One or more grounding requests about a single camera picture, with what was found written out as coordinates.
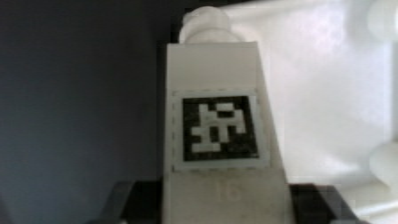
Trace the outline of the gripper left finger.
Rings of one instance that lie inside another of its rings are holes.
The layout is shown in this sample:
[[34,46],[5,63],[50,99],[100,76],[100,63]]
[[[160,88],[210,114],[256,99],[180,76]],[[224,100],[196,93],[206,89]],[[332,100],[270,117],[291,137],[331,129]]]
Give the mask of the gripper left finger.
[[87,224],[162,224],[162,181],[117,182]]

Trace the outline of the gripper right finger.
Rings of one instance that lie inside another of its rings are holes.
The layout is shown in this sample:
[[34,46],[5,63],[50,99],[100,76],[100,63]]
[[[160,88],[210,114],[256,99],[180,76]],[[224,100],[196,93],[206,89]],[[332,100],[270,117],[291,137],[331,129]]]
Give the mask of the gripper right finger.
[[297,224],[363,224],[332,185],[291,184]]

